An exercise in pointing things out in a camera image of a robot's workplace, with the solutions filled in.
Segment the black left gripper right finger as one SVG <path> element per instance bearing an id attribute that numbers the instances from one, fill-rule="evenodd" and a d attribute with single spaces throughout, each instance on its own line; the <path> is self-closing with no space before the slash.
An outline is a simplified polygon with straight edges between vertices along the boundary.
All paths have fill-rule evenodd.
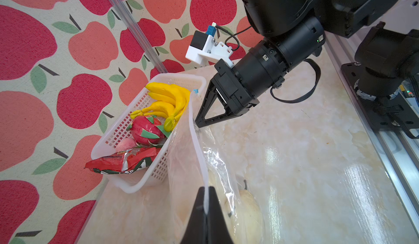
<path id="1" fill-rule="evenodd" d="M 209 187 L 207 216 L 207 244 L 233 244 L 214 187 Z"/>

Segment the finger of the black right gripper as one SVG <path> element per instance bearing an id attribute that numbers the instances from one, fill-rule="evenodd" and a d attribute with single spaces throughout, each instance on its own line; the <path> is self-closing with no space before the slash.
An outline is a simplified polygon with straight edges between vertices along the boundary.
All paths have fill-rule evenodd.
<path id="1" fill-rule="evenodd" d="M 225 110 L 223 104 L 221 103 L 221 98 L 218 96 L 216 91 L 217 91 L 216 87 L 211 80 L 211 82 L 208 86 L 207 92 L 205 94 L 203 104 L 202 104 L 202 106 L 200 108 L 200 111 L 199 111 L 199 113 L 198 113 L 198 115 L 195 119 L 195 122 L 196 122 L 196 124 L 199 128 L 210 126 L 212 124 L 220 123 L 220 122 L 223 122 L 223 121 L 227 121 L 227 120 L 239 117 L 243 114 L 243 113 L 226 113 L 226 110 Z M 220 115 L 217 115 L 217 116 L 208 117 L 207 115 L 208 115 L 211 107 L 213 106 L 213 104 L 215 103 L 216 100 L 219 100 L 219 102 L 223 106 L 224 113 L 220 114 Z"/>

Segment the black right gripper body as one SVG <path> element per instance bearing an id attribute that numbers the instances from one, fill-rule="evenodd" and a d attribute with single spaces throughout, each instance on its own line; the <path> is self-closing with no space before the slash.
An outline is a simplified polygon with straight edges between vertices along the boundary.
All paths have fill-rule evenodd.
<path id="1" fill-rule="evenodd" d="M 222 59 L 215 64 L 217 74 L 212 82 L 221 98 L 226 113 L 247 113 L 259 104 L 249 91 L 240 83 L 233 70 Z"/>

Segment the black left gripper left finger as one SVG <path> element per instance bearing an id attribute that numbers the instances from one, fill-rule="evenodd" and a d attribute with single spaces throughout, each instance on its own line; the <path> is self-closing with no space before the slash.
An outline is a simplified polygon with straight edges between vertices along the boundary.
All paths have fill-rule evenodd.
<path id="1" fill-rule="evenodd" d="M 185 233 L 180 244 L 205 244 L 207 240 L 207 218 L 204 211 L 205 188 L 198 189 Z"/>

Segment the cream pear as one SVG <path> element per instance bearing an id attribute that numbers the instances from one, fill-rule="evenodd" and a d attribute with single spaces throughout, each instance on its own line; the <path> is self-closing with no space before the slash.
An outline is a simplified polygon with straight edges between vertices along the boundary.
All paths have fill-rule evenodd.
<path id="1" fill-rule="evenodd" d="M 239 190 L 240 201 L 238 207 L 233 198 L 227 199 L 223 205 L 223 216 L 228 233 L 234 244 L 260 244 L 263 240 L 264 221 L 256 199 L 248 189 Z"/>

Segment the clear white zip-top bag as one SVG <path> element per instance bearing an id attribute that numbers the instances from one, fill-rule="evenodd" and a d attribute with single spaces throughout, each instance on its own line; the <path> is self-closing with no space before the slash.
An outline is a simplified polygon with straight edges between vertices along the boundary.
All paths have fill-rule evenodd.
<path id="1" fill-rule="evenodd" d="M 200 187 L 205 188 L 206 215 L 209 209 L 209 187 L 215 188 L 221 208 L 231 198 L 237 201 L 233 204 L 237 208 L 239 190 L 245 188 L 246 180 L 234 175 L 211 130 L 197 127 L 195 116 L 200 104 L 199 95 L 192 93 L 180 123 L 170 138 L 168 178 L 176 244 L 180 244 L 183 238 Z"/>

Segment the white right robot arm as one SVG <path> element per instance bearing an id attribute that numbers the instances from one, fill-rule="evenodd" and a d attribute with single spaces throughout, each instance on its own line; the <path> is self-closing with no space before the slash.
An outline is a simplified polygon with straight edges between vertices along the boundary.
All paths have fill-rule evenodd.
<path id="1" fill-rule="evenodd" d="M 385 29 L 382 22 L 373 26 L 398 0 L 242 1 L 251 27 L 263 39 L 236 65 L 224 58 L 216 61 L 217 73 L 195 120 L 200 128 L 244 115 L 302 62 L 319 78 L 320 67 L 310 55 L 320 55 L 326 32 L 349 38 L 371 26 L 355 56 L 367 72 L 367 80 L 359 81 L 365 95 L 388 97 L 419 71 L 417 30 L 401 34 Z"/>

